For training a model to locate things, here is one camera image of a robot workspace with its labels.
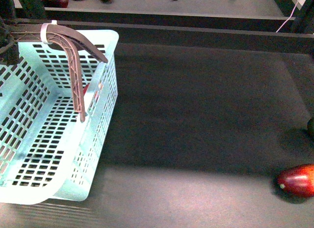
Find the red mango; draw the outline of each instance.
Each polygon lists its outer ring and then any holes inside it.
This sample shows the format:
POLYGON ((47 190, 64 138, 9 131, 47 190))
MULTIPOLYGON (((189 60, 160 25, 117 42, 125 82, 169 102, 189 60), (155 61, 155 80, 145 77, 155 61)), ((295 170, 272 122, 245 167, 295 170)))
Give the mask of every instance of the red mango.
POLYGON ((294 195, 314 196, 314 164, 304 164, 282 171, 277 177, 280 188, 294 195))

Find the basket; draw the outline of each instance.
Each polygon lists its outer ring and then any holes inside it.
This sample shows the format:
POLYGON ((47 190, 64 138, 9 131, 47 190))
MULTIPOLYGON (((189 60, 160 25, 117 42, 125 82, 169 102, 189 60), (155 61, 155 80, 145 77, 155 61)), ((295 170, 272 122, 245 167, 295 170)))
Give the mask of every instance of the basket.
POLYGON ((87 198, 117 99, 112 30, 79 31, 108 63, 79 51, 86 120, 74 111, 64 51, 19 43, 20 62, 0 65, 0 202, 87 198))

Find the white zip tie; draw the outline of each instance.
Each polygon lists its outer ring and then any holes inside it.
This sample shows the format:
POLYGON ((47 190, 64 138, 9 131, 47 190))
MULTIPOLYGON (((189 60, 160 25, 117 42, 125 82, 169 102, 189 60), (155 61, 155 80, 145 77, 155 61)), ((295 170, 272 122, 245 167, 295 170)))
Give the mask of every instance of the white zip tie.
POLYGON ((52 43, 48 42, 48 40, 47 40, 47 28, 48 28, 48 25, 56 25, 56 24, 57 24, 57 21, 53 20, 53 21, 51 21, 51 23, 44 23, 41 26, 40 39, 44 44, 52 44, 52 43))

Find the black post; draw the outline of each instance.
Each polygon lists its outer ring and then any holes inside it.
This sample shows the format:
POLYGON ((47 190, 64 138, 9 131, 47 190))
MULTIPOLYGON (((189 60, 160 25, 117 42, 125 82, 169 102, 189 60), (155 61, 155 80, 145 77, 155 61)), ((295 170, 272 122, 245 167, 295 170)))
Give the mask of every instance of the black post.
POLYGON ((41 0, 19 0, 29 19, 46 19, 46 11, 41 0))

